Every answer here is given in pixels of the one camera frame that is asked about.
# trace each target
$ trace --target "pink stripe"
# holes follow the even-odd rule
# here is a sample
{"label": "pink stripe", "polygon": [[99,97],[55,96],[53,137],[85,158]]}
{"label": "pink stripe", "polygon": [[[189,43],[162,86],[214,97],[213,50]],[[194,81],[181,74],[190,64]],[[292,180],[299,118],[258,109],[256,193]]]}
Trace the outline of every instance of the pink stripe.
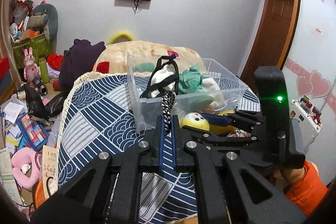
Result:
{"label": "pink stripe", "polygon": [[[293,60],[287,58],[285,62],[285,67],[295,73],[297,76],[303,75],[309,79],[310,72],[306,71],[299,64],[295,63]],[[336,96],[330,94],[327,104],[331,107],[332,111],[336,114]]]}

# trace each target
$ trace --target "pink neck pillow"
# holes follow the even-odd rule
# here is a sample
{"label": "pink neck pillow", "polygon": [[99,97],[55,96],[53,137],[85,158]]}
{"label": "pink neck pillow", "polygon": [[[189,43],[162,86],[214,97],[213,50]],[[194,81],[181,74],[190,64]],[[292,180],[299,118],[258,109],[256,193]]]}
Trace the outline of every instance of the pink neck pillow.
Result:
{"label": "pink neck pillow", "polygon": [[[18,150],[12,157],[13,176],[16,181],[27,190],[30,190],[33,185],[42,177],[42,167],[38,161],[41,152],[35,152],[29,147],[24,147]],[[21,171],[24,164],[31,164],[31,175],[27,177]]]}

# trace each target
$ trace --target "dark purple clothing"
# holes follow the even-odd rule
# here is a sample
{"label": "dark purple clothing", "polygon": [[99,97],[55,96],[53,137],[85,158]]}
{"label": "dark purple clothing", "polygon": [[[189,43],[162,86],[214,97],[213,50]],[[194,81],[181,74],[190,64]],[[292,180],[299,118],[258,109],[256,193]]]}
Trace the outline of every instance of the dark purple clothing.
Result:
{"label": "dark purple clothing", "polygon": [[92,71],[93,65],[105,49],[104,42],[92,46],[88,40],[75,39],[73,46],[64,51],[64,59],[59,69],[58,83],[62,91],[69,92],[79,76]]}

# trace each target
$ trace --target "metal screw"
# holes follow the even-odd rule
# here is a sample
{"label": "metal screw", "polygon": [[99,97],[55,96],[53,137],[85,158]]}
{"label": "metal screw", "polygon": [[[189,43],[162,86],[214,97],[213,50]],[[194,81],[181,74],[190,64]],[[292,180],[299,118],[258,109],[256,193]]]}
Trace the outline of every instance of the metal screw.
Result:
{"label": "metal screw", "polygon": [[110,156],[110,154],[108,152],[100,152],[98,157],[101,159],[101,160],[105,160],[107,159],[108,157]]}
{"label": "metal screw", "polygon": [[141,148],[146,148],[147,146],[149,146],[149,143],[147,141],[141,141],[139,142],[139,146]]}
{"label": "metal screw", "polygon": [[189,148],[195,148],[197,146],[197,143],[194,141],[187,142],[187,147]]}
{"label": "metal screw", "polygon": [[235,160],[237,158],[237,154],[231,151],[231,152],[226,153],[226,157],[229,160]]}

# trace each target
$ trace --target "orange jacket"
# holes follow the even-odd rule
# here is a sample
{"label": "orange jacket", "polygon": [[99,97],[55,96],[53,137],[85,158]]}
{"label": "orange jacket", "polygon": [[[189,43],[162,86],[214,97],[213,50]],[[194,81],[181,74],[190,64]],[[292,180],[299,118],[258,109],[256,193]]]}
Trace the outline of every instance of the orange jacket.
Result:
{"label": "orange jacket", "polygon": [[290,186],[286,197],[308,216],[324,198],[327,188],[310,162],[305,161],[304,169],[304,176]]}

